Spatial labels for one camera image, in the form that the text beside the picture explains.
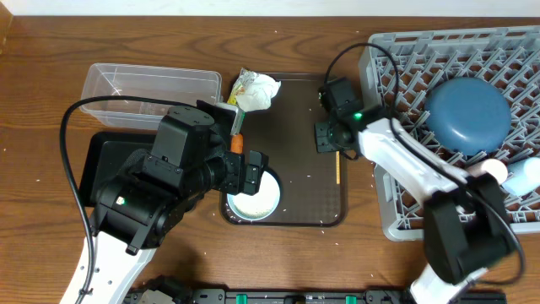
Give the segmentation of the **wooden chopstick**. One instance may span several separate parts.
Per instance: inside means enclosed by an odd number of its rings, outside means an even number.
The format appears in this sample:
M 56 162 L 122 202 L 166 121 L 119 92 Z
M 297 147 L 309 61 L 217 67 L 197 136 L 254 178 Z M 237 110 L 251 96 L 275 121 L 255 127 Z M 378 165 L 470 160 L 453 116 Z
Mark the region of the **wooden chopstick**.
M 340 185 L 341 182 L 341 169 L 340 169 L 340 153 L 336 152 L 336 184 Z

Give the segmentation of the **white napkin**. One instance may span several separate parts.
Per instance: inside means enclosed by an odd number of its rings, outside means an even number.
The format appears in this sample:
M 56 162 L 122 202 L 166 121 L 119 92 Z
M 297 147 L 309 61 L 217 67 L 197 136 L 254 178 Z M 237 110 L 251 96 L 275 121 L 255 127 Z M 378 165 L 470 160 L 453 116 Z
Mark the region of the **white napkin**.
M 240 77 L 242 91 L 235 97 L 244 112 L 267 110 L 281 87 L 281 82 L 261 73 L 249 72 Z

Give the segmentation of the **yellow green snack wrapper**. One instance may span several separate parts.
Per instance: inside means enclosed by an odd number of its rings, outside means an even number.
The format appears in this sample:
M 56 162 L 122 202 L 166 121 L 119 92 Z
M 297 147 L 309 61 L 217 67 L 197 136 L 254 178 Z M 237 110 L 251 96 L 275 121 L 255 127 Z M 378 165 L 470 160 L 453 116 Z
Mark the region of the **yellow green snack wrapper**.
M 228 104 L 237 106 L 237 95 L 243 95 L 248 87 L 257 79 L 258 73 L 242 68 L 229 94 Z

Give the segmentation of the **large blue bowl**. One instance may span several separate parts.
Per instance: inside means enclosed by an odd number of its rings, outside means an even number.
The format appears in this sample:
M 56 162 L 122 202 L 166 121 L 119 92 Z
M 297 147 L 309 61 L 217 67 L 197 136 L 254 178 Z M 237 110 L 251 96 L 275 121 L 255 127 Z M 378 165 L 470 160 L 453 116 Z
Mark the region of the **large blue bowl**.
M 428 94 L 424 109 L 427 128 L 440 145 L 465 156 L 495 151 L 511 129 L 508 101 L 481 79 L 444 82 Z

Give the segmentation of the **pink-inside white cup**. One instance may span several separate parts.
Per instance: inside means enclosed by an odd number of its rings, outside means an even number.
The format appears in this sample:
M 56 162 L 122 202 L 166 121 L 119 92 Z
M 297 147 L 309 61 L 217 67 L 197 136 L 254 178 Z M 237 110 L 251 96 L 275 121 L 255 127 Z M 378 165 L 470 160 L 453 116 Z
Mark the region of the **pink-inside white cup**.
M 466 171 L 475 177 L 488 173 L 496 179 L 498 184 L 504 183 L 508 177 L 506 165 L 502 161 L 496 159 L 480 161 L 466 168 Z

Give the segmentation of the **blue-inside white cup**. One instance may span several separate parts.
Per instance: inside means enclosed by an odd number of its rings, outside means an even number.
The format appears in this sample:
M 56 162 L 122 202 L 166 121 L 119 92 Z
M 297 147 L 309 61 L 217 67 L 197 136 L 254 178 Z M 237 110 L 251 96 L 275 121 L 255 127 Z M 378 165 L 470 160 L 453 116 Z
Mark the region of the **blue-inside white cup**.
M 507 166 L 509 176 L 502 188 L 514 196 L 523 196 L 539 187 L 539 158 L 532 157 Z

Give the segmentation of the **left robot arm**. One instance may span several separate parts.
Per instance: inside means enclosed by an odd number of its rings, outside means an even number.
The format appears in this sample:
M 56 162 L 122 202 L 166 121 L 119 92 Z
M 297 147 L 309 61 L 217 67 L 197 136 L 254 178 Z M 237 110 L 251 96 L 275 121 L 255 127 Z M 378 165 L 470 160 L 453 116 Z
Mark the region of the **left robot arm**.
M 151 149 L 133 151 L 82 216 L 86 242 L 62 302 L 121 303 L 166 234 L 210 190 L 258 193 L 267 155 L 231 149 L 225 109 L 169 108 Z

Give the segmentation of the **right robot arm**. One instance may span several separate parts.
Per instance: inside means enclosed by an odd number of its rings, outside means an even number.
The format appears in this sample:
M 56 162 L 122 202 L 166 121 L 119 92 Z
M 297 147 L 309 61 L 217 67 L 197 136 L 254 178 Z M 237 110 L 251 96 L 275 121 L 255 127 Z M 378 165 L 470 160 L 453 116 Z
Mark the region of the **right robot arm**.
M 363 108 L 346 78 L 324 83 L 329 118 L 315 125 L 316 149 L 365 157 L 382 167 L 424 210 L 428 261 L 408 289 L 413 303 L 451 303 L 490 267 L 522 246 L 511 229 L 497 179 L 443 161 L 412 138 L 384 106 Z

